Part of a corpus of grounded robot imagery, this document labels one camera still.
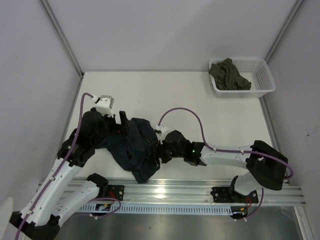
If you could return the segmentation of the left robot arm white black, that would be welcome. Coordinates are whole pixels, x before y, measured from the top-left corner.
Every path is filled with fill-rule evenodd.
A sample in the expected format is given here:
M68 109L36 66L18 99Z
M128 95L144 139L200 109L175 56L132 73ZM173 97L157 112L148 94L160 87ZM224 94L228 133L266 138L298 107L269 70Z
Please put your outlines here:
M107 201L122 205L121 185L109 185L109 181L97 174L90 174L73 193L61 199L65 188L87 161L95 154L98 144L107 135L127 133L129 120L124 111L119 112L120 123L111 113L94 107L80 114L78 127L62 144L54 165L32 200L20 211L14 211L10 224L16 227L15 238L24 234L32 240L53 240L62 225L81 207L89 202Z

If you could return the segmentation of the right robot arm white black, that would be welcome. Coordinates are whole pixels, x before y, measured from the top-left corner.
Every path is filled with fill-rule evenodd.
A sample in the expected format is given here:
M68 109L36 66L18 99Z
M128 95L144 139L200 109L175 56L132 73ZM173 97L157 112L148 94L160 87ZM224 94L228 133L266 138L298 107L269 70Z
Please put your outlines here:
M174 158L182 158L191 166L224 165L246 169L243 175L236 175L230 186L213 187L211 195L216 203L253 203L258 198L253 194L264 188L280 191L283 188L288 159L276 149L261 140L252 145L220 149L206 142L191 142L177 130L159 126L155 133L159 141L152 146L157 161L163 164Z

